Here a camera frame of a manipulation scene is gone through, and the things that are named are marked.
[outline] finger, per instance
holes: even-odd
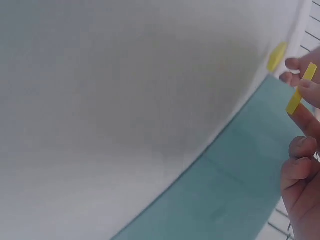
[[[320,122],[303,104],[300,103],[293,115],[289,116],[306,136],[313,137],[319,144]]]
[[[317,141],[311,137],[297,136],[289,146],[290,158],[300,159],[308,157],[312,159],[317,151]]]
[[[283,73],[279,79],[292,87],[296,87],[299,84],[300,76],[299,74],[293,74],[292,72],[287,71]]]
[[[300,61],[298,58],[288,58],[285,60],[285,66],[290,70],[299,70],[300,69]]]
[[[307,158],[290,158],[281,169],[281,192],[288,212],[306,188],[306,179],[311,172],[312,161]]]
[[[286,72],[284,72],[284,73],[282,73],[282,74],[280,75],[279,79],[280,79],[282,82],[290,85],[291,79],[292,79],[292,75],[293,75],[292,72],[286,71]]]
[[[320,108],[320,84],[302,79],[298,86],[304,100],[316,108]]]

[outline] hand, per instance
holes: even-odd
[[[320,85],[301,80],[302,97],[320,107]],[[320,163],[313,157],[320,150],[320,123],[302,104],[292,120],[308,137],[296,137],[281,172],[282,197],[296,240],[320,239]]]
[[[298,86],[310,63],[314,63],[320,67],[320,47],[301,58],[288,58],[285,61],[286,67],[289,70],[299,70],[300,73],[292,74],[290,71],[287,71],[280,76],[280,79],[292,87]],[[320,71],[315,73],[313,81],[320,84]]]

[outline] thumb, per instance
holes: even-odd
[[[320,108],[320,84],[302,79],[298,86],[304,100],[316,108]]]

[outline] white surface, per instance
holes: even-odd
[[[258,87],[298,3],[0,3],[0,238],[112,237]]]

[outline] yellow sticker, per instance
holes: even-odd
[[[316,70],[317,70],[317,66],[311,62],[309,64],[307,70],[305,71],[302,79],[312,81],[312,78],[314,77]],[[290,115],[294,114],[298,105],[301,102],[301,99],[302,99],[302,96],[297,88],[295,90],[295,93],[293,94],[291,100],[289,101],[288,106],[285,109],[286,112]]]
[[[287,43],[281,42],[270,54],[268,64],[266,69],[269,72],[273,73],[274,70],[278,67],[281,60],[284,58],[285,52],[287,49]]]

